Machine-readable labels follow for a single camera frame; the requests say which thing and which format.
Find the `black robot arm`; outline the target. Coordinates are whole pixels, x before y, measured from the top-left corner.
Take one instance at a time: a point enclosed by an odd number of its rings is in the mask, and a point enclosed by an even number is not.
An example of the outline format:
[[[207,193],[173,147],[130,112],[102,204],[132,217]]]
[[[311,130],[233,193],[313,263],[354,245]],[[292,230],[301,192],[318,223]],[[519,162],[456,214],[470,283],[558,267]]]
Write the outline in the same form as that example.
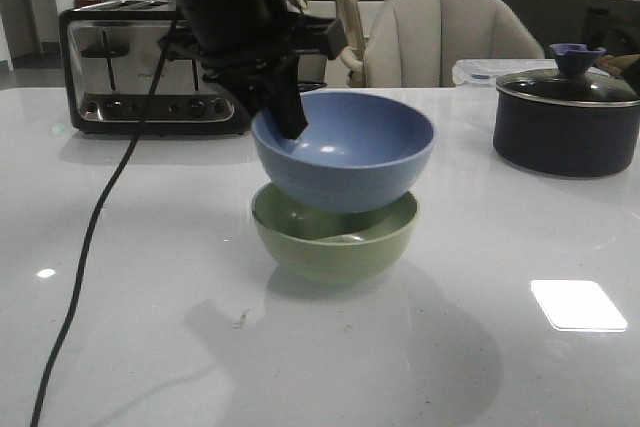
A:
[[[301,57],[335,59],[347,40],[337,18],[306,13],[301,0],[175,0],[204,79],[254,116],[266,110],[280,134],[298,138],[308,122],[299,93]]]

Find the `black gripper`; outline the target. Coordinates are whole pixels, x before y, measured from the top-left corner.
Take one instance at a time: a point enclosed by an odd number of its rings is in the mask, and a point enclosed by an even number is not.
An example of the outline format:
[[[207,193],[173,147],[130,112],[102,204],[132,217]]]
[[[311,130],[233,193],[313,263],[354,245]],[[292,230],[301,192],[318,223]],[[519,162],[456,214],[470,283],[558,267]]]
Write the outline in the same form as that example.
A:
[[[284,138],[297,139],[308,126],[298,90],[298,63],[303,56],[335,59],[346,46],[337,18],[291,16],[292,24],[273,39],[211,53],[189,27],[161,38],[170,60],[193,60],[201,78],[233,98],[254,116],[267,109]]]

